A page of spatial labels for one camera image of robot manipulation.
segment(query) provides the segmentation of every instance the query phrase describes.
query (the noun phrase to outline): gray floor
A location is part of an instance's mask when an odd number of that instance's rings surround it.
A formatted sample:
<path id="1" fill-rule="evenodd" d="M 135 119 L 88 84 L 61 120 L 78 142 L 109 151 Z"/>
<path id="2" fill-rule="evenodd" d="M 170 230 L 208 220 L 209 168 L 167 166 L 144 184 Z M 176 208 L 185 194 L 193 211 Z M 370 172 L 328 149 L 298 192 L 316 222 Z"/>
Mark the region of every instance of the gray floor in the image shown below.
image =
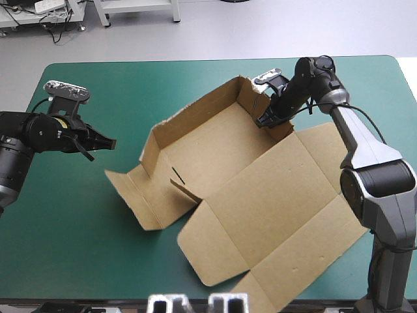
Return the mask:
<path id="1" fill-rule="evenodd" d="M 415 0 L 192 1 L 170 12 L 112 16 L 87 4 L 84 33 L 54 45 L 41 29 L 0 38 L 0 110 L 24 110 L 43 69 L 56 62 L 242 59 L 303 55 L 417 56 Z"/>

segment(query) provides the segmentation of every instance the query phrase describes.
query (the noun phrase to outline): wire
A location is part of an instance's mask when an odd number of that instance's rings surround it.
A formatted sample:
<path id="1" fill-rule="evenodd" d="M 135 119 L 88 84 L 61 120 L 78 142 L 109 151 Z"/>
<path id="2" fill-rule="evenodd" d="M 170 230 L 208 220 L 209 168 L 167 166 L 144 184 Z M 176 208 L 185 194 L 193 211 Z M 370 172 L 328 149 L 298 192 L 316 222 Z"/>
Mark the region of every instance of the wire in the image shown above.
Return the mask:
<path id="1" fill-rule="evenodd" d="M 71 20 L 71 17 L 72 17 L 73 12 L 74 11 L 72 9 L 70 9 L 70 11 L 68 12 L 68 16 L 65 18 L 63 30 L 59 33 L 58 39 L 56 39 L 55 38 L 55 35 L 52 33 L 52 29 L 56 26 L 56 23 L 50 29 L 46 29 L 46 31 L 51 35 L 52 41 L 53 41 L 54 44 L 57 44 L 61 40 L 62 35 L 63 35 L 64 32 L 74 30 L 74 29 L 67 29 L 68 23 Z"/>
<path id="2" fill-rule="evenodd" d="M 92 0 L 81 0 L 79 3 L 83 3 L 83 2 L 94 2 L 94 1 L 92 1 Z M 37 27 L 38 25 L 42 26 L 51 35 L 52 41 L 53 41 L 54 44 L 57 44 L 61 40 L 62 35 L 63 35 L 64 32 L 74 30 L 74 29 L 68 29 L 67 28 L 68 23 L 71 21 L 72 15 L 74 13 L 74 11 L 72 9 L 68 10 L 68 7 L 65 7 L 64 12 L 59 12 L 58 10 L 54 10 L 53 13 L 49 12 L 47 14 L 37 14 L 33 11 L 26 10 L 24 8 L 13 9 L 10 5 L 7 5 L 7 4 L 4 4 L 4 3 L 0 3 L 0 7 L 4 8 L 4 10 L 7 12 L 7 14 L 13 20 L 13 22 L 16 23 L 16 26 L 25 27 L 25 28 L 34 28 L 34 27 Z M 19 23 L 14 18 L 14 16 L 12 15 L 12 13 L 10 13 L 9 10 L 16 10 L 16 11 L 26 12 L 28 14 L 34 14 L 34 15 L 42 16 L 42 17 L 41 17 L 41 19 L 39 19 L 38 25 L 32 25 L 32 26 L 23 25 L 23 24 Z M 56 19 L 55 23 L 49 28 L 46 27 L 45 25 L 42 25 L 42 21 L 47 17 Z M 63 30 L 59 33 L 58 38 L 55 38 L 55 35 L 52 33 L 52 29 L 54 29 L 57 26 L 58 19 L 65 19 L 65 20 L 64 20 Z"/>
<path id="3" fill-rule="evenodd" d="M 36 103 L 35 104 L 35 106 L 33 107 L 33 109 L 31 110 L 31 113 L 33 113 L 33 112 L 35 112 L 35 110 L 42 104 L 42 103 L 44 103 L 44 102 L 46 102 L 46 101 L 48 101 L 49 100 L 49 98 L 45 98 L 45 99 L 42 99 L 41 101 L 39 101 L 38 103 Z"/>
<path id="4" fill-rule="evenodd" d="M 321 102 L 321 103 L 315 103 L 315 104 L 312 104 L 312 105 L 309 105 L 309 106 L 306 106 L 305 108 L 302 108 L 302 109 L 299 109 L 298 111 L 296 111 L 294 114 L 293 114 L 293 116 L 291 116 L 291 117 L 288 117 L 288 118 L 286 118 L 286 119 L 284 119 L 283 121 L 290 121 L 291 119 L 293 119 L 293 117 L 294 116 L 296 116 L 297 114 L 299 114 L 299 113 L 301 113 L 301 112 L 303 112 L 303 111 L 306 111 L 306 110 L 308 110 L 308 109 L 311 109 L 311 108 L 314 108 L 315 106 L 322 106 L 322 105 L 330 105 L 330 106 L 332 106 L 333 108 L 332 108 L 332 110 L 335 108 L 335 107 L 341 107 L 341 108 L 348 108 L 348 109 L 352 109 L 352 110 L 356 110 L 356 111 L 358 111 L 358 112 L 360 112 L 361 114 L 363 114 L 364 115 L 364 117 L 366 117 L 366 119 L 371 123 L 371 125 L 372 125 L 372 127 L 377 131 L 377 133 L 378 133 L 378 136 L 379 136 L 379 138 L 381 139 L 381 141 L 383 142 L 383 143 L 385 143 L 386 144 L 386 141 L 385 141 L 385 139 L 384 139 L 384 136 L 382 135 L 382 132 L 379 130 L 379 128 L 378 128 L 378 126 L 372 121 L 372 119 L 370 118 L 370 116 L 363 110 L 363 109 L 361 109 L 361 108 L 358 108 L 358 107 L 356 107 L 356 106 L 351 106 L 349 103 L 347 103 L 347 102 L 345 102 L 345 103 L 341 103 L 341 104 L 336 104 L 336 103 L 333 103 L 333 102 Z"/>

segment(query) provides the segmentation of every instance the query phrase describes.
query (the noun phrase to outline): shelf leg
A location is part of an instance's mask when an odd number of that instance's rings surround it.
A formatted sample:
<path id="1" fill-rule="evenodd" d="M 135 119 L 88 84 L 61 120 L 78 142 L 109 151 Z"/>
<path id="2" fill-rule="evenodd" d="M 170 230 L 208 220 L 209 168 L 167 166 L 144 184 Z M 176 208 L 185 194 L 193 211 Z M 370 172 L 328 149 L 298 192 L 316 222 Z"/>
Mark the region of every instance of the shelf leg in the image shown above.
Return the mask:
<path id="1" fill-rule="evenodd" d="M 171 6 L 172 6 L 172 15 L 174 17 L 174 22 L 176 23 L 181 22 L 178 0 L 171 0 Z"/>
<path id="2" fill-rule="evenodd" d="M 110 23 L 109 23 L 109 20 L 106 17 L 106 13 L 103 10 L 101 0 L 94 0 L 94 4 L 96 5 L 96 10 L 97 10 L 97 13 L 98 13 L 98 17 L 100 18 L 100 21 L 102 22 L 102 25 L 103 26 L 109 26 Z"/>

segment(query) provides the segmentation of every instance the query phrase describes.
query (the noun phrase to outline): cardboard flap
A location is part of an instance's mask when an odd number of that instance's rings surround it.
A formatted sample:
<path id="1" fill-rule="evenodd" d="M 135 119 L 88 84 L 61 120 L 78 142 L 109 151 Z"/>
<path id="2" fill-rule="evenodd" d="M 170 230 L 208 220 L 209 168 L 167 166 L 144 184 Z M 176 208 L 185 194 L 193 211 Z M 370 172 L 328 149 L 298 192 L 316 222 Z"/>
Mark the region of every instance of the cardboard flap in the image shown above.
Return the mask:
<path id="1" fill-rule="evenodd" d="M 183 182 L 179 182 L 173 178 L 170 178 L 169 181 L 171 181 L 171 184 L 176 186 L 179 190 L 181 190 L 183 193 L 185 193 L 187 196 L 189 196 L 191 199 L 193 199 L 197 204 L 201 202 L 201 198 L 196 196 L 191 190 L 189 186 L 186 186 Z"/>
<path id="2" fill-rule="evenodd" d="M 161 228 L 161 224 L 152 213 L 152 209 L 127 174 L 108 170 L 106 170 L 105 173 L 116 188 L 117 193 L 133 211 L 143 229 L 156 230 Z"/>
<path id="3" fill-rule="evenodd" d="M 151 131 L 145 143 L 145 147 L 142 150 L 141 156 L 139 157 L 139 161 L 148 176 L 152 176 L 154 173 L 159 154 L 160 148 L 158 142 L 156 141 L 154 132 Z"/>
<path id="4" fill-rule="evenodd" d="M 243 77 L 235 77 L 155 125 L 153 132 L 159 147 L 167 147 L 234 103 L 243 81 Z"/>
<path id="5" fill-rule="evenodd" d="M 302 144 L 314 161 L 326 175 L 337 193 L 340 193 L 341 161 L 345 158 L 347 150 L 340 138 L 334 123 L 325 123 L 316 127 L 296 132 Z"/>
<path id="6" fill-rule="evenodd" d="M 195 202 L 169 181 L 174 174 L 163 151 L 159 153 L 152 177 L 142 165 L 126 174 L 106 171 L 144 230 L 165 228 L 195 207 Z"/>
<path id="7" fill-rule="evenodd" d="M 213 286 L 249 269 L 205 201 L 183 227 L 177 241 L 206 286 Z"/>
<path id="8" fill-rule="evenodd" d="M 251 273 L 278 312 L 365 232 L 345 200 L 336 196 Z"/>
<path id="9" fill-rule="evenodd" d="M 335 196 L 314 159 L 291 134 L 206 201 L 252 267 Z"/>
<path id="10" fill-rule="evenodd" d="M 230 292 L 247 293 L 249 299 L 249 312 L 251 313 L 278 312 L 251 272 L 246 274 Z"/>

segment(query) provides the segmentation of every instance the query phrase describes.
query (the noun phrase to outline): gray robot arm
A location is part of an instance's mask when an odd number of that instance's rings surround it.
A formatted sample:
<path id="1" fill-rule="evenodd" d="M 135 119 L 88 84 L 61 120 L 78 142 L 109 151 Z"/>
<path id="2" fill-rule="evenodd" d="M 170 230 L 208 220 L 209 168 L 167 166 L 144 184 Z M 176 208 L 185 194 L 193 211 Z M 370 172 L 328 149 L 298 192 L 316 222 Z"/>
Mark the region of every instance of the gray robot arm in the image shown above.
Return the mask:
<path id="1" fill-rule="evenodd" d="M 341 163 L 341 189 L 361 225 L 375 235 L 369 288 L 354 310 L 414 312 L 404 299 L 416 237 L 414 170 L 400 152 L 376 139 L 355 114 L 330 57 L 299 59 L 291 80 L 277 74 L 255 83 L 267 83 L 275 91 L 269 107 L 256 120 L 259 127 L 292 119 L 311 98 L 332 117 L 347 148 Z"/>

